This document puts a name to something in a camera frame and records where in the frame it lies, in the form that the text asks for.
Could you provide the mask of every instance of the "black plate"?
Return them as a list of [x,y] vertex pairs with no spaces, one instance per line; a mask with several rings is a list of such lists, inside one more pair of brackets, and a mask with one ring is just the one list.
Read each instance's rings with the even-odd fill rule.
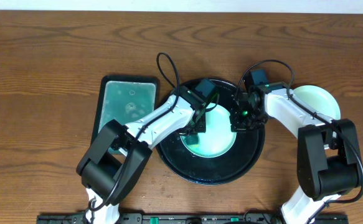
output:
[[[219,105],[230,111],[237,87],[224,80],[210,80],[219,87]],[[200,79],[191,80],[183,85],[190,88],[199,81]],[[177,175],[197,184],[216,185],[231,182],[246,174],[262,153],[264,137],[264,127],[247,133],[237,133],[233,146],[225,154],[214,158],[192,154],[177,133],[172,133],[162,140],[156,149],[163,162]]]

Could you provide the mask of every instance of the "wood grain surface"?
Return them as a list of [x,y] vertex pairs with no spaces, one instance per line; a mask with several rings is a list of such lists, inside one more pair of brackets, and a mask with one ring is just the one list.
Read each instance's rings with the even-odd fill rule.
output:
[[[171,55],[182,82],[237,82],[259,60],[287,62],[296,70],[293,87],[317,85],[335,96],[342,117],[356,124],[363,158],[362,15],[0,11],[0,223],[86,208],[75,168],[89,147],[100,80],[109,73],[157,76],[162,98],[171,89],[156,68],[158,52]],[[280,65],[262,67],[273,82],[290,78]],[[164,70],[174,80],[170,67]],[[296,147],[293,135],[270,120],[256,165],[218,186],[181,179],[154,151],[121,207],[275,210],[298,186]],[[326,211],[363,223],[363,198]]]

